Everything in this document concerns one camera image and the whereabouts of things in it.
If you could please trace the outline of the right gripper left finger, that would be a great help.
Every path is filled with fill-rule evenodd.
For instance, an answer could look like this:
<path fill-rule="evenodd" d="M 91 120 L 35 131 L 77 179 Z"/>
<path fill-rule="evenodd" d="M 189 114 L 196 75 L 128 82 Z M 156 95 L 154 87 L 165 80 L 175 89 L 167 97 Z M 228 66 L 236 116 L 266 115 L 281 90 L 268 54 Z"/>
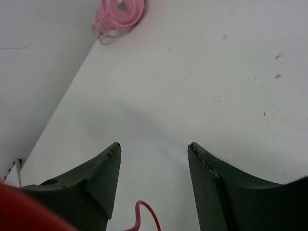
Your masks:
<path fill-rule="evenodd" d="M 120 164 L 121 146 L 115 142 L 72 170 L 21 190 L 80 231 L 104 231 L 113 213 Z"/>

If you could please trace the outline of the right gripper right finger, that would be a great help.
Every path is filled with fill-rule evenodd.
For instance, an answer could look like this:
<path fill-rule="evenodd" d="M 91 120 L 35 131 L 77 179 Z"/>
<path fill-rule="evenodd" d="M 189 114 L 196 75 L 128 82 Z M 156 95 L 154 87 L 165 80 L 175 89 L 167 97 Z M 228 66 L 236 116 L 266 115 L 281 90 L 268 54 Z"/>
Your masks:
<path fill-rule="evenodd" d="M 306 231 L 308 179 L 278 184 L 188 146 L 193 193 L 202 231 Z"/>

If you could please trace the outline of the red black headphones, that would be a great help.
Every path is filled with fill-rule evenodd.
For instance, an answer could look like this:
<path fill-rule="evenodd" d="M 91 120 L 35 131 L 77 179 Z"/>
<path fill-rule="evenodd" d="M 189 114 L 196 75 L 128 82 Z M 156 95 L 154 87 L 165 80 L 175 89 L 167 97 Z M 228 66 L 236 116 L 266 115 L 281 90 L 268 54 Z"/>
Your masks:
<path fill-rule="evenodd" d="M 76 228 L 20 189 L 0 184 L 2 231 L 75 231 Z"/>

